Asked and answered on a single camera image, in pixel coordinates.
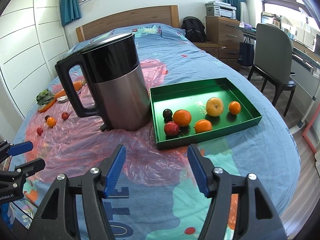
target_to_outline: small red apple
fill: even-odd
[[[41,135],[43,133],[43,129],[41,127],[37,128],[37,134]]]
[[[167,122],[164,125],[164,133],[169,136],[176,136],[179,133],[179,125],[176,122]]]
[[[63,120],[67,120],[69,118],[70,114],[68,114],[68,112],[63,112],[62,115],[61,115],[61,118]]]

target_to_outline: black backpack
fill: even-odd
[[[204,25],[196,17],[188,16],[184,18],[181,28],[186,30],[186,38],[191,42],[205,42],[207,39]]]

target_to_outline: gray chair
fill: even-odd
[[[284,116],[288,112],[296,88],[295,82],[290,77],[292,51],[293,43],[281,29],[271,24],[257,25],[255,60],[248,80],[251,79],[253,72],[257,72],[264,78],[261,92],[263,92],[267,81],[276,87],[272,101],[273,106],[276,106],[282,91],[291,91]]]

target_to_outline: red dot print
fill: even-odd
[[[195,228],[190,227],[190,228],[187,228],[186,230],[184,230],[184,233],[185,233],[186,235],[192,235],[192,234],[195,233],[195,231],[196,231]]]

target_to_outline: chair leg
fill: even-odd
[[[252,74],[253,74],[253,72],[254,72],[254,69],[255,69],[255,67],[252,66],[252,67],[251,67],[251,70],[250,70],[250,73],[249,73],[249,76],[248,76],[248,80],[249,80],[249,81],[250,81],[250,79],[251,79],[251,77],[252,77]]]
[[[287,112],[289,110],[289,107],[290,107],[290,104],[291,104],[291,101],[292,101],[292,98],[293,98],[293,94],[294,94],[294,90],[291,90],[291,93],[290,93],[290,96],[289,96],[289,100],[288,100],[288,103],[287,103],[287,107],[285,108],[283,116],[287,115]]]
[[[273,106],[276,106],[276,103],[277,103],[277,101],[279,99],[279,96],[281,95],[282,91],[283,91],[282,85],[281,84],[277,85],[276,86],[275,97],[272,100],[272,105]]]
[[[267,84],[267,79],[265,78],[264,81],[263,81],[263,85],[262,85],[262,88],[261,88],[261,93],[263,92],[265,86]]]

